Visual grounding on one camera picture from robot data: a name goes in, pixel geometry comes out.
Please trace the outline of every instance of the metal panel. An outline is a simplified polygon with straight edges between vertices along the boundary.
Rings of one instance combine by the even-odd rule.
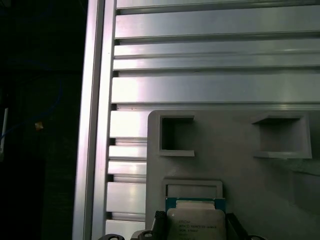
[[[145,214],[146,185],[142,183],[109,182],[106,211]]]
[[[211,75],[120,77],[113,80],[113,103],[247,103],[247,102],[320,102],[319,74],[293,73],[224,73]],[[112,135],[145,137],[144,115],[132,112],[137,128],[124,126],[127,113],[113,113]]]
[[[158,44],[117,45],[114,56],[119,58],[199,57],[203,55],[242,56],[305,54],[320,52],[320,39],[286,39],[255,41],[178,42]]]
[[[112,160],[147,160],[147,147],[145,146],[110,146],[109,159]]]
[[[92,214],[92,239],[102,237],[106,221],[106,192],[110,136],[111,89],[114,59],[116,1],[105,1],[103,21],[103,44],[98,101],[96,135],[96,158],[94,171],[94,193]]]
[[[134,232],[144,229],[144,222],[107,220],[105,223],[105,234],[118,234],[124,239],[130,239]]]
[[[145,161],[109,161],[109,174],[123,174],[123,175],[146,175],[147,162]]]
[[[119,15],[115,37],[144,38],[319,31],[320,6]]]
[[[124,90],[124,85],[120,87],[120,92],[115,92],[114,88],[112,89],[113,93],[121,94],[121,91]],[[110,137],[111,138],[146,138],[147,129],[145,126],[148,122],[148,115],[150,111],[141,111],[137,112],[122,112],[122,111],[112,111],[111,113],[111,128],[110,128]]]
[[[104,2],[88,2],[78,135],[73,240],[90,240]]]

